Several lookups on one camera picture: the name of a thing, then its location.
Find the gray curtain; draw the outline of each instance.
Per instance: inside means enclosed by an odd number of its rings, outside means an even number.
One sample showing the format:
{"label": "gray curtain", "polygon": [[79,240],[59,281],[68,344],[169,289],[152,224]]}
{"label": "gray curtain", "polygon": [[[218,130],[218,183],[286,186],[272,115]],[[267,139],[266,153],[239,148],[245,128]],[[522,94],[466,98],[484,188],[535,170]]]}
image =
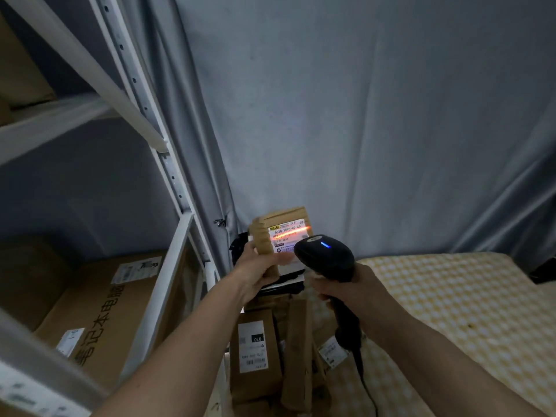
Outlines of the gray curtain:
{"label": "gray curtain", "polygon": [[149,2],[240,230],[305,205],[357,257],[556,251],[556,0]]}
{"label": "gray curtain", "polygon": [[[123,0],[158,101],[189,177],[221,275],[230,269],[228,246],[237,236],[226,171],[173,0]],[[214,220],[226,219],[217,227]]]}

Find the white label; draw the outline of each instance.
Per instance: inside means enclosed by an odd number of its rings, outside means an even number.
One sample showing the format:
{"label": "white label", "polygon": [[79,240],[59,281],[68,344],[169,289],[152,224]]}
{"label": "white label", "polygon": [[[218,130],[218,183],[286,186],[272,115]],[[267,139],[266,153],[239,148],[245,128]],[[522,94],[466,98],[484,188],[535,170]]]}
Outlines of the white label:
{"label": "white label", "polygon": [[347,352],[340,347],[335,336],[331,336],[320,346],[319,353],[332,369],[348,357]]}
{"label": "white label", "polygon": [[142,280],[158,275],[162,256],[138,260],[130,264],[121,264],[112,278],[112,284]]}
{"label": "white label", "polygon": [[265,325],[262,320],[237,326],[240,350],[240,373],[268,369]]}
{"label": "white label", "polygon": [[81,337],[81,334],[84,330],[85,328],[79,328],[66,331],[66,333],[62,335],[62,339],[60,339],[60,342],[56,346],[56,349],[64,354],[64,356],[69,357],[71,355],[71,352],[79,342],[79,338]]}
{"label": "white label", "polygon": [[0,400],[44,417],[88,417],[91,412],[0,362]]}
{"label": "white label", "polygon": [[[294,245],[298,241],[309,237],[303,218],[285,222],[284,224],[274,225],[268,229],[268,235],[270,236],[270,242],[272,243],[272,248],[275,253],[293,252]],[[287,265],[278,266],[278,272],[280,275],[286,275],[288,273],[301,271],[304,268],[305,266],[299,259],[295,258]]]}

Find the left hand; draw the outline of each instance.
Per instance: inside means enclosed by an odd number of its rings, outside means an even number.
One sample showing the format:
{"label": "left hand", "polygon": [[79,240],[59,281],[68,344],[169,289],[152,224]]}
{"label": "left hand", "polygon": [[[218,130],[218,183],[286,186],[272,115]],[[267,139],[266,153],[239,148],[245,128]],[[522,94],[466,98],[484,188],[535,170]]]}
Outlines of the left hand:
{"label": "left hand", "polygon": [[228,277],[240,282],[242,301],[246,304],[257,295],[263,286],[278,280],[278,278],[262,276],[269,267],[287,265],[294,257],[293,252],[258,255],[255,251],[255,243],[250,241],[245,245],[243,254]]}

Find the hand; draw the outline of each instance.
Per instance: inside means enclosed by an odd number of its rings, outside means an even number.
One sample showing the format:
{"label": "hand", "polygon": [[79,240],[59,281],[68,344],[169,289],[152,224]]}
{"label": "hand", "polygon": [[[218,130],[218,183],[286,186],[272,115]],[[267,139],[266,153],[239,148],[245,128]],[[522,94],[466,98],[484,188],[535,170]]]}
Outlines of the hand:
{"label": "hand", "polygon": [[278,278],[263,277],[262,274],[273,265],[287,265],[295,257],[293,252],[272,253],[258,255],[255,243],[250,241],[244,247],[244,252],[237,260],[235,268],[227,276],[240,284],[243,304],[253,299],[259,290],[268,284],[276,282]]}
{"label": "hand", "polygon": [[319,298],[336,297],[359,318],[361,329],[380,346],[384,346],[394,329],[403,325],[410,315],[388,293],[369,266],[355,264],[351,282],[330,281],[309,277]]}

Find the right hand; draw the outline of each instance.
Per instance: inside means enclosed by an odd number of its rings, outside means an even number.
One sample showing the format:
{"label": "right hand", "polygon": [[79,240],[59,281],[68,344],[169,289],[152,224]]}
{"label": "right hand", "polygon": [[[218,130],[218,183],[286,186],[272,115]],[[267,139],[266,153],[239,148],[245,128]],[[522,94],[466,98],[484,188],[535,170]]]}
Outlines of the right hand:
{"label": "right hand", "polygon": [[336,297],[345,303],[359,318],[365,334],[384,347],[393,331],[403,325],[410,315],[388,293],[369,266],[355,264],[351,282],[330,281],[325,278],[309,277],[310,284],[319,298]]}

